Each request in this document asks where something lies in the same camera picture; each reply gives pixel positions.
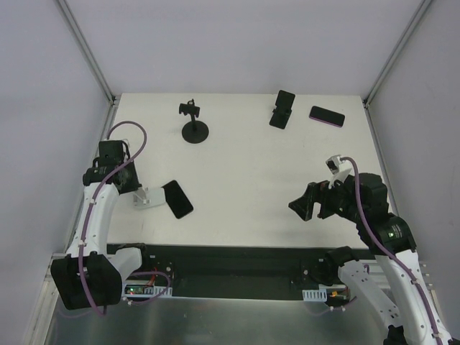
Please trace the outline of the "silver metal phone stand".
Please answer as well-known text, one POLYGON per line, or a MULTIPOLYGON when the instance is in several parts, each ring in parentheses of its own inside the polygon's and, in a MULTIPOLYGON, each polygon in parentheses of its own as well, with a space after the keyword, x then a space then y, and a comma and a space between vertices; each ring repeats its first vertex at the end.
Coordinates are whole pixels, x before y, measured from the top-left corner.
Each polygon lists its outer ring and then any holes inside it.
POLYGON ((133 192, 133 204, 137 209, 154 208, 166 204, 163 188, 141 187, 133 192))

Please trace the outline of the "black smartphone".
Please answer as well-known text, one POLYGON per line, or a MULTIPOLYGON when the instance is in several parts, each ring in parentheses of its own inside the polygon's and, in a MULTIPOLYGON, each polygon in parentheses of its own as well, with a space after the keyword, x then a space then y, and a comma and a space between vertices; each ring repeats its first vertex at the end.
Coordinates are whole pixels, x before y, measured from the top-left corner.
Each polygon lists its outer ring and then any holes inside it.
POLYGON ((172 180, 163 185, 162 189, 165 192, 166 204, 176 219, 182 219, 193 212, 194 207, 178 181, 172 180))

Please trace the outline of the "black folding phone stand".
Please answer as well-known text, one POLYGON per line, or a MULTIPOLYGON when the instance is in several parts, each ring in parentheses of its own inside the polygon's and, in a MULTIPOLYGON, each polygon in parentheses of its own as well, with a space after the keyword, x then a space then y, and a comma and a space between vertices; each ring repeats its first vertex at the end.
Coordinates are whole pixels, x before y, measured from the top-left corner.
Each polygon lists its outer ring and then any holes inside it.
POLYGON ((284 90, 279 90, 275 101, 275 108, 269 125, 278 129, 285 129, 292 113, 295 94, 284 90))

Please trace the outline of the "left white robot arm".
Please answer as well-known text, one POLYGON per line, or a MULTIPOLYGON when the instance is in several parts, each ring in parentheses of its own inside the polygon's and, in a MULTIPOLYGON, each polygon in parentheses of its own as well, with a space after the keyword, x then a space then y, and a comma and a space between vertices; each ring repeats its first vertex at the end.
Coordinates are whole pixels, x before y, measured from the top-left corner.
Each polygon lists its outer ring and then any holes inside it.
POLYGON ((107 255, 107 239, 120 195, 141 188, 129 148, 122 140, 98 145, 99 156, 83 175, 83 210, 65 256, 51 265, 51 275, 68 310, 116 305, 130 274, 147 278, 152 263, 138 246, 124 245, 107 255))

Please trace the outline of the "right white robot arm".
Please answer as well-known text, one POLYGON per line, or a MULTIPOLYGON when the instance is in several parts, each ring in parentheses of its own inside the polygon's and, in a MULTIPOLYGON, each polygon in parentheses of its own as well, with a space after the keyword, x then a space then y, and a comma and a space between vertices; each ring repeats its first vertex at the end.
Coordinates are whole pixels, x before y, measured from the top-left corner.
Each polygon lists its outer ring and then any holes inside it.
POLYGON ((458 344, 441 320, 429 295, 420 268, 416 243, 404 219, 389 211, 387 186, 371 173, 348 175, 309 183, 289 208, 303 221, 339 216, 356 226, 390 285, 389 298, 367 277, 367 271, 350 247, 326 253, 309 269, 321 285, 342 282, 355 297, 370 307, 384 329, 385 344, 458 344))

